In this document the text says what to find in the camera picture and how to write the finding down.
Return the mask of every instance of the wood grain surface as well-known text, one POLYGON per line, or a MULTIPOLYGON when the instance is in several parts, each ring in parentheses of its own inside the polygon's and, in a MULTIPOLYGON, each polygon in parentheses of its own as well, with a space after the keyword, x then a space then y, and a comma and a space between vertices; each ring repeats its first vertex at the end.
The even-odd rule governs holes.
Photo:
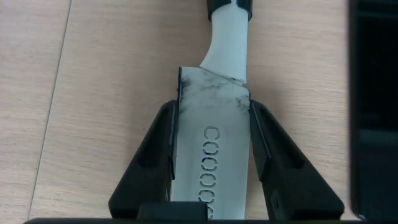
MULTIPOLYGON (((176 99, 179 66, 197 67, 210 39, 205 1, 72 1, 30 218, 109 217, 108 199, 155 114, 176 99)), ((346 1, 254 1, 251 96, 274 113, 352 219, 346 59, 346 1)), ((46 102, 39 109, 48 112, 46 102)), ((252 157, 246 218, 267 218, 252 157)))
POLYGON ((29 216, 69 2, 0 0, 0 222, 29 216))

